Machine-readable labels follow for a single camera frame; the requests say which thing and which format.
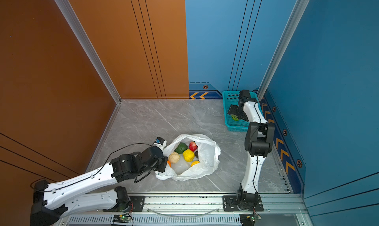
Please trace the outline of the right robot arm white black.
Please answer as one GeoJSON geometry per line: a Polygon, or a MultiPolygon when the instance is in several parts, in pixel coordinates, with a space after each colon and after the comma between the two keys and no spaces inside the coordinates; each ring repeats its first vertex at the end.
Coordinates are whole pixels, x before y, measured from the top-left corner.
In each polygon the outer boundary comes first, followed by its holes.
{"type": "Polygon", "coordinates": [[[272,151],[275,125],[264,118],[260,101],[249,90],[239,92],[238,104],[230,106],[228,115],[249,123],[244,140],[248,161],[237,190],[236,205],[241,211],[263,211],[259,178],[265,158],[272,151]]]}

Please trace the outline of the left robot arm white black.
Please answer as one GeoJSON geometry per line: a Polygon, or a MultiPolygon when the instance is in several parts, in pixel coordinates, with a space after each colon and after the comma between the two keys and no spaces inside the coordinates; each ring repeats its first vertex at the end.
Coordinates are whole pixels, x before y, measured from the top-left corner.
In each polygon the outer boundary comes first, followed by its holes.
{"type": "Polygon", "coordinates": [[[30,224],[50,226],[71,214],[103,210],[121,212],[132,204],[125,187],[96,193],[95,190],[126,180],[138,183],[153,171],[164,172],[168,157],[158,146],[143,152],[122,154],[89,173],[58,183],[40,180],[33,189],[30,224]]]}

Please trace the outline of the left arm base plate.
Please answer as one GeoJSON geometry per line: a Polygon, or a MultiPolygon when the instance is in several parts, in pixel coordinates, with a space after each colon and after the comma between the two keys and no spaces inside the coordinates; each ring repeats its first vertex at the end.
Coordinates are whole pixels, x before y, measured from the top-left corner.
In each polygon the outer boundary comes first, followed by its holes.
{"type": "Polygon", "coordinates": [[[145,196],[143,195],[132,195],[128,197],[128,200],[117,203],[111,209],[103,209],[103,212],[142,212],[145,203],[145,196]]]}

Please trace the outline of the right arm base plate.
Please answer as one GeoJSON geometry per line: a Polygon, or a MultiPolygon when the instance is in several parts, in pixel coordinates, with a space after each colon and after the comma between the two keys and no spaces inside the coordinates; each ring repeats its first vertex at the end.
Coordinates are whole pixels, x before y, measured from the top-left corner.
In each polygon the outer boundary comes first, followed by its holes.
{"type": "Polygon", "coordinates": [[[259,196],[253,196],[252,199],[238,200],[236,195],[224,195],[223,209],[225,212],[249,211],[263,212],[264,206],[259,196]]]}

